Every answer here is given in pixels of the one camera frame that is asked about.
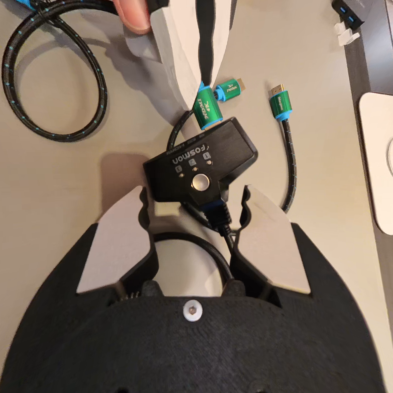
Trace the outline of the black USB hub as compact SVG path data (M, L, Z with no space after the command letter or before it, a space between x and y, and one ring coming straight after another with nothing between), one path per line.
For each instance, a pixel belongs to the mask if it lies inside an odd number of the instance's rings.
M353 31L365 22L370 9L365 0L333 0L331 6L345 26Z

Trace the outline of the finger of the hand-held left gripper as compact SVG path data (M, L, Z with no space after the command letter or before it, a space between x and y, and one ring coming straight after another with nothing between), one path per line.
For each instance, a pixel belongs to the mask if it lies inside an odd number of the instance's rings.
M199 1L199 66L205 86L213 86L233 25L236 0Z
M169 0L150 16L161 62L179 105L192 109L201 84L195 0Z

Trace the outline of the white plastic clip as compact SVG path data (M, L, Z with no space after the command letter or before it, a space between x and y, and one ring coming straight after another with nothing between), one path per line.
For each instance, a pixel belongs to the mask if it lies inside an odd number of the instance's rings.
M336 23L334 26L335 33L338 37L340 47L349 45L360 37L359 32L353 32L351 28L347 28L344 22Z

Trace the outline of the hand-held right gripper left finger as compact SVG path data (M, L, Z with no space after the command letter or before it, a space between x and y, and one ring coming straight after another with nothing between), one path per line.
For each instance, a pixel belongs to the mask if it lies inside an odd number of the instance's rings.
M146 281L154 279L159 261L148 206L147 189L139 185L101 217L77 294L113 286L137 294Z

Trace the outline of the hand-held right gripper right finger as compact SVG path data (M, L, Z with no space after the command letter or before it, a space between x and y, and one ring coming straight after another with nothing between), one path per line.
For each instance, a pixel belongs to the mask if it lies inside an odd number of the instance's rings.
M244 187L242 208L230 270L244 283L246 294L282 288L309 295L311 288L286 213L252 185Z

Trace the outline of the black three-port switch box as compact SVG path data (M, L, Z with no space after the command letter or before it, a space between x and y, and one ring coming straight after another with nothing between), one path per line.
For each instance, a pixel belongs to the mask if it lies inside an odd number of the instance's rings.
M229 185L258 152L235 117L186 140L143 165L157 202L189 204L221 232L230 217Z

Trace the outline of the person's left hand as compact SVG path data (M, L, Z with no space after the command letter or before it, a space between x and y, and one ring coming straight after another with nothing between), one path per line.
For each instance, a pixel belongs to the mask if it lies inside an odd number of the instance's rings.
M125 27L137 35L151 31L150 14L145 0L113 0Z

